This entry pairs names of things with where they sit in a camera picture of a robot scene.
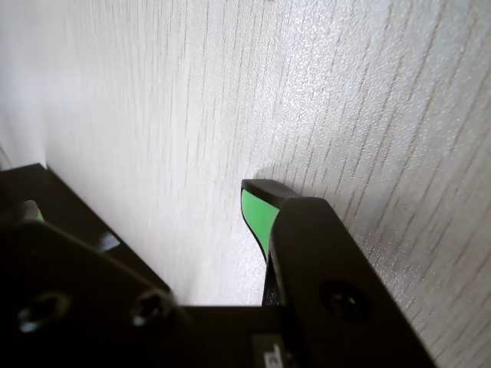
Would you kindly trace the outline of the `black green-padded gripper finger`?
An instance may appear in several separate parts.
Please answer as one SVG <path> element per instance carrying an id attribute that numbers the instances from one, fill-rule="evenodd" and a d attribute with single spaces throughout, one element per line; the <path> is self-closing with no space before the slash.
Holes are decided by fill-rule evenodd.
<path id="1" fill-rule="evenodd" d="M 312 367 L 433 361 L 334 209 L 271 179 L 245 179 L 241 210 L 293 312 Z"/>

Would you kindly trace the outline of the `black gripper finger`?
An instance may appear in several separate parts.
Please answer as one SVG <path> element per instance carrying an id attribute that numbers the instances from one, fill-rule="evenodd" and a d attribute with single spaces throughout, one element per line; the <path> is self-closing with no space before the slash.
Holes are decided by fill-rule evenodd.
<path id="1" fill-rule="evenodd" d="M 3 367 L 182 367 L 170 294 L 38 219 L 1 212 Z"/>

